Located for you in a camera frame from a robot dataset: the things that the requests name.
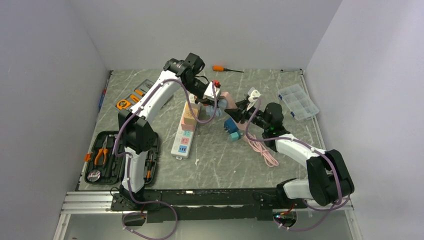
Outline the blue cube adapter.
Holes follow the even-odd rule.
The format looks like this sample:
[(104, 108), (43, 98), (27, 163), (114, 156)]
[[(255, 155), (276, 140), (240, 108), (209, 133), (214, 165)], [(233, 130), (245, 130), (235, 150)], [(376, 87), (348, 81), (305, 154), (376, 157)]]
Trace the blue cube adapter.
[(239, 131), (239, 128), (237, 127), (236, 123), (233, 121), (231, 117), (229, 117), (227, 120), (224, 121), (224, 130), (229, 133), (235, 133)]

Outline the teal plug adapter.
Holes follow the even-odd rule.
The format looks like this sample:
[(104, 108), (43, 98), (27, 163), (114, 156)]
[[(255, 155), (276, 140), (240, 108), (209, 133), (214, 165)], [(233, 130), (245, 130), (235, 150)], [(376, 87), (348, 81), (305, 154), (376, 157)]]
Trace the teal plug adapter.
[(242, 138), (242, 134), (240, 133), (240, 131), (232, 132), (229, 136), (232, 142), (238, 141)]

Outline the tan cube socket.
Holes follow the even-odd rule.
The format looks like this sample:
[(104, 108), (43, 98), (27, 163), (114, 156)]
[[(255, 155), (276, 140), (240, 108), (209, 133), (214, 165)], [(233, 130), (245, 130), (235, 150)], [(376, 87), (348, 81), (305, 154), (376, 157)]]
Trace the tan cube socket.
[(183, 117), (196, 120), (199, 116), (200, 107), (199, 104), (187, 102), (184, 107)]

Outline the pink cube socket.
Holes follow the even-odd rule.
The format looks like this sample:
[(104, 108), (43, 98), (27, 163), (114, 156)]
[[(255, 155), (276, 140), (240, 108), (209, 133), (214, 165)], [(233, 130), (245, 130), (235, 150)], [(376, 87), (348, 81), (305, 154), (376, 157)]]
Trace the pink cube socket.
[(194, 132), (196, 130), (197, 121), (194, 118), (182, 117), (181, 129), (183, 131)]

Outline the clear plastic organizer box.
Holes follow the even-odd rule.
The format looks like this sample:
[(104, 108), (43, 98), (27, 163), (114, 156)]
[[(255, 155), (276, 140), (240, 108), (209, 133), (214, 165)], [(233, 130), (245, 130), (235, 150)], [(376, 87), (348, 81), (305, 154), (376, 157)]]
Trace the clear plastic organizer box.
[(286, 104), (292, 117), (298, 121), (311, 119), (320, 112), (299, 84), (279, 89), (277, 96)]

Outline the white power strip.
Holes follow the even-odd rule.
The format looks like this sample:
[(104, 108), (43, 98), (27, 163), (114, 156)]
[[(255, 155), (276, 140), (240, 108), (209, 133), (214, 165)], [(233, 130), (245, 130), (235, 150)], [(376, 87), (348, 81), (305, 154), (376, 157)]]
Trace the white power strip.
[[(187, 101), (186, 103), (196, 104), (193, 100)], [(181, 127), (181, 120), (184, 114), (185, 105), (181, 114), (180, 123), (173, 141), (171, 148), (171, 155), (174, 156), (177, 160), (187, 159), (189, 157), (191, 145), (194, 139), (194, 132), (184, 131)]]

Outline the grey tool tray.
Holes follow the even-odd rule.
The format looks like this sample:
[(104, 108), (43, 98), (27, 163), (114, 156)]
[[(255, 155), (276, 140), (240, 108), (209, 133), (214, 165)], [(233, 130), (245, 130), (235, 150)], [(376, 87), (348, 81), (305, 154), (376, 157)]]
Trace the grey tool tray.
[(130, 111), (147, 93), (153, 88), (155, 82), (150, 79), (143, 80), (137, 86), (126, 89), (121, 93), (113, 104), (115, 110)]

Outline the black tool case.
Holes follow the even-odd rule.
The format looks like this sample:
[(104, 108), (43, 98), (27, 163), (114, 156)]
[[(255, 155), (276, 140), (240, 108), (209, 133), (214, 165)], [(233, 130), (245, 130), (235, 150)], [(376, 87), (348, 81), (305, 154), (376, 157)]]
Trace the black tool case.
[[(105, 166), (101, 164), (95, 166), (94, 160), (98, 154), (99, 149), (102, 147), (102, 143), (108, 135), (107, 141), (107, 162)], [(115, 144), (116, 136), (118, 131), (102, 131), (98, 133), (94, 140), (94, 144), (91, 148), (92, 159), (87, 162), (87, 167), (84, 172), (84, 181), (92, 185), (114, 185), (121, 182), (124, 179), (125, 173), (125, 160), (123, 157), (116, 157), (113, 154), (113, 147)], [(152, 148), (147, 152), (145, 164), (143, 168), (143, 179), (146, 185), (149, 185), (154, 180), (156, 166), (158, 162), (160, 139), (157, 137)]]

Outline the pink power strip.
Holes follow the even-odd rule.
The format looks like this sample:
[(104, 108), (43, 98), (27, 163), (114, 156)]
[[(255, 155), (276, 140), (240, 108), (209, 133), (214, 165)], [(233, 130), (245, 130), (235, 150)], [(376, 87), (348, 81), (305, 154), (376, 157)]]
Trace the pink power strip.
[[(227, 107), (226, 107), (227, 109), (236, 109), (237, 108), (236, 102), (233, 100), (233, 98), (232, 98), (232, 96), (230, 95), (229, 92), (223, 91), (220, 94), (219, 99), (227, 101)], [(245, 131), (246, 125), (247, 125), (246, 123), (236, 123), (235, 121), (234, 121), (234, 123), (239, 130), (241, 130), (242, 132)]]

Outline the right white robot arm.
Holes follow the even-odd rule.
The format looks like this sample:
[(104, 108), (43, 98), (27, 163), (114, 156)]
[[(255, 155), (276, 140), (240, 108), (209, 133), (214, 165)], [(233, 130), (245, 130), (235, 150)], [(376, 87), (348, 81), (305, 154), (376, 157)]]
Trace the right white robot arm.
[(248, 108), (247, 100), (236, 103), (225, 112), (238, 124), (263, 129), (262, 139), (269, 149), (295, 160), (306, 168), (305, 179), (292, 178), (277, 185), (276, 203), (289, 207), (295, 200), (314, 200), (320, 206), (340, 204), (355, 191), (355, 186), (342, 154), (336, 150), (313, 147), (291, 134), (283, 125), (282, 106), (271, 102), (264, 110)]

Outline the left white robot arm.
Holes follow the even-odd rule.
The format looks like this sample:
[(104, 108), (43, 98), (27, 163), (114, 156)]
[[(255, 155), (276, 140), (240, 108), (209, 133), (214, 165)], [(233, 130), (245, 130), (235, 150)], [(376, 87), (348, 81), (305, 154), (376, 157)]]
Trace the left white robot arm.
[(123, 155), (126, 160), (126, 172), (121, 185), (128, 191), (123, 202), (129, 209), (137, 210), (144, 203), (144, 196), (139, 192), (145, 186), (146, 154), (157, 139), (151, 123), (179, 88), (199, 100), (205, 98), (208, 85), (196, 77), (204, 67), (204, 61), (194, 53), (189, 53), (184, 60), (168, 60), (159, 78), (145, 96), (131, 109), (119, 111), (118, 135), (123, 138)]

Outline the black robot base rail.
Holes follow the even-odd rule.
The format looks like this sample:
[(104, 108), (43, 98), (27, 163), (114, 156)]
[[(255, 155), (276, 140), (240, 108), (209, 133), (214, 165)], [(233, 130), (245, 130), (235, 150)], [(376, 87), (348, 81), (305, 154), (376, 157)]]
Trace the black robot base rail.
[(212, 188), (212, 189), (146, 189), (146, 205), (134, 203), (129, 197), (113, 194), (110, 209), (113, 212), (143, 211), (148, 223), (173, 221), (172, 206), (178, 220), (232, 220), (256, 219), (271, 221), (280, 212), (306, 209), (300, 199), (282, 196), (277, 188)]

